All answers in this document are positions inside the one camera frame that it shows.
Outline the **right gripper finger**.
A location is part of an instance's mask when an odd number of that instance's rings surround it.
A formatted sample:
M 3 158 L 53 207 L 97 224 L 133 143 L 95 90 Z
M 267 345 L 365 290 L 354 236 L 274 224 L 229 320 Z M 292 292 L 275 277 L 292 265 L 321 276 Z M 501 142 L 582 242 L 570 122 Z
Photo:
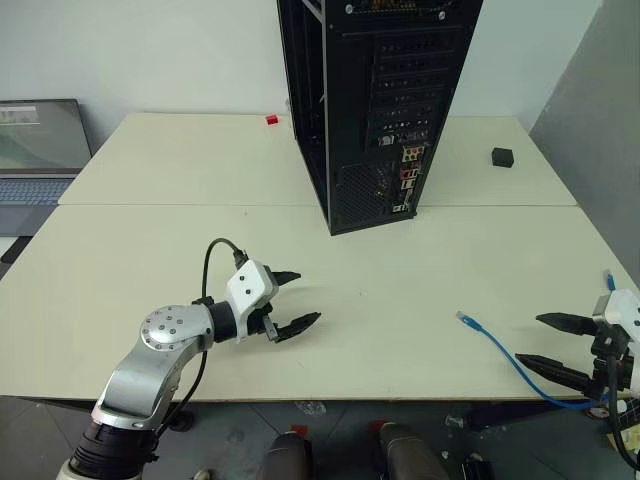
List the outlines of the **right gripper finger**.
M 589 335 L 595 337 L 598 332 L 596 322 L 590 317 L 554 312 L 537 315 L 536 320 L 556 330 L 578 336 Z
M 586 373 L 565 367 L 559 361 L 540 355 L 516 354 L 515 357 L 529 370 L 546 380 L 578 391 L 584 396 L 596 395 L 594 382 Z

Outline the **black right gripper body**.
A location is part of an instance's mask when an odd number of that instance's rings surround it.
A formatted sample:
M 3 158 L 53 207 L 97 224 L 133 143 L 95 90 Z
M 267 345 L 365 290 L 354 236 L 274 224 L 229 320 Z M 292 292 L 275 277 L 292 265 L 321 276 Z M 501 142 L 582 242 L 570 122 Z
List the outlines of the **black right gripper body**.
M 596 399 L 604 398 L 612 380 L 615 380 L 618 391 L 631 387 L 632 355 L 629 343 L 630 337 L 621 326 L 596 323 L 591 346 L 591 353 L 595 357 L 592 380 Z

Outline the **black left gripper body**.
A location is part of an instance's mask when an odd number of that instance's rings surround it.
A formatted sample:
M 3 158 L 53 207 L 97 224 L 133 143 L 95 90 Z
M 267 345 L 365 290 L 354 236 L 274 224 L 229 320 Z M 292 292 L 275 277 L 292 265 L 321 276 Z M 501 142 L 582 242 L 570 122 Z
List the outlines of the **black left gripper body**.
M 279 292 L 279 285 L 275 274 L 266 268 L 265 272 L 270 281 L 270 289 L 264 294 L 257 303 L 257 306 L 248 317 L 247 326 L 250 335 L 265 334 L 269 341 L 277 343 L 280 341 L 280 335 L 277 324 L 274 323 L 270 314 L 273 311 L 271 300 Z

